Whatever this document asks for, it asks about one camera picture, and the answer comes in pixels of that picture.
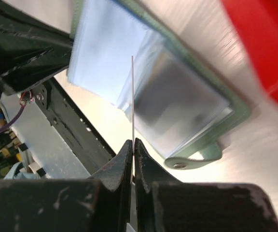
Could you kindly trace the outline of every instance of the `white table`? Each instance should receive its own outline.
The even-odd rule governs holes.
[[[70,31],[74,0],[7,1],[54,27]],[[141,1],[224,75],[224,81],[253,108],[250,119],[223,136],[221,143],[226,149],[220,161],[196,170],[168,171],[184,182],[255,183],[268,193],[278,215],[278,106],[261,90],[221,4],[218,0]],[[66,72],[56,78],[118,152],[131,138],[131,125],[125,115],[94,94],[69,84]],[[163,162],[150,146],[147,149],[156,161]]]

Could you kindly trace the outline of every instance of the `red object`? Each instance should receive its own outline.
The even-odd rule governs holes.
[[[278,102],[278,0],[222,0],[266,92]]]

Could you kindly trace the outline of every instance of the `purple cable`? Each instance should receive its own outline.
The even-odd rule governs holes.
[[[10,128],[11,125],[13,125],[18,120],[18,118],[23,113],[24,107],[25,107],[25,105],[22,105],[20,110],[19,110],[19,112],[18,112],[18,114],[9,123],[7,123],[5,126],[0,128],[0,133],[6,131],[8,128]]]

